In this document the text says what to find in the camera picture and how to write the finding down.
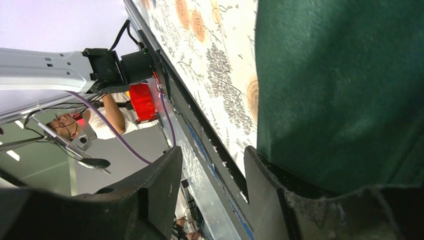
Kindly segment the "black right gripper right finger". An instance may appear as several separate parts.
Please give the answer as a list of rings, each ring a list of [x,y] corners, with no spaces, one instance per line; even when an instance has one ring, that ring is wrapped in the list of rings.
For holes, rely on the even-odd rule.
[[[371,185],[335,194],[244,151],[251,226],[257,240],[421,240],[424,188]]]

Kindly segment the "dark green cloth napkin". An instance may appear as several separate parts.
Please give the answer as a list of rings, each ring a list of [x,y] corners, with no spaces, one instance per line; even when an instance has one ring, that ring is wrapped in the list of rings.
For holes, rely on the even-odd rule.
[[[424,181],[424,3],[260,0],[257,150],[335,193]]]

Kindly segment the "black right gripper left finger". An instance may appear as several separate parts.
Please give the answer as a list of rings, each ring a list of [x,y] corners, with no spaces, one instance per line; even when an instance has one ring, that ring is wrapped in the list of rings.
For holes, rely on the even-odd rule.
[[[169,240],[182,176],[179,146],[94,194],[0,191],[3,240]]]

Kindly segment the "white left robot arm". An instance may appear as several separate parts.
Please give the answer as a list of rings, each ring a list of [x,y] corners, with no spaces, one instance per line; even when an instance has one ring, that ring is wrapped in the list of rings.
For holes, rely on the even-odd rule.
[[[137,51],[118,57],[106,48],[40,52],[1,48],[1,90],[61,90],[83,94],[122,93],[147,82],[154,59]]]

